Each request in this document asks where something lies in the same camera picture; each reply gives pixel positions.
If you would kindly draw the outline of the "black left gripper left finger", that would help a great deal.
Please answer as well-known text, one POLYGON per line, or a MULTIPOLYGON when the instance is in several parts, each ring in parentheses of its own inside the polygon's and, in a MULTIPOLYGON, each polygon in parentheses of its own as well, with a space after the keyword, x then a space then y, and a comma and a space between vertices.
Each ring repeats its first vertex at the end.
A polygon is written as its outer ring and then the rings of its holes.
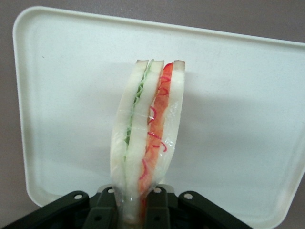
POLYGON ((4 226, 5 229, 115 229, 118 210, 107 187, 89 197, 73 191, 4 226))

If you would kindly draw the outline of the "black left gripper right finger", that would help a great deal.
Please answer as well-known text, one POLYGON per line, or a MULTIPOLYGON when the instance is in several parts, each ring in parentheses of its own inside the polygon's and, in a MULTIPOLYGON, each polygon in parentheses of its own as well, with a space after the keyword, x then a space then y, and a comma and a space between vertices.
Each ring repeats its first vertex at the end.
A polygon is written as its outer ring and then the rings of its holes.
POLYGON ((240 229, 241 220, 195 191, 158 185, 146 199, 145 229, 240 229))

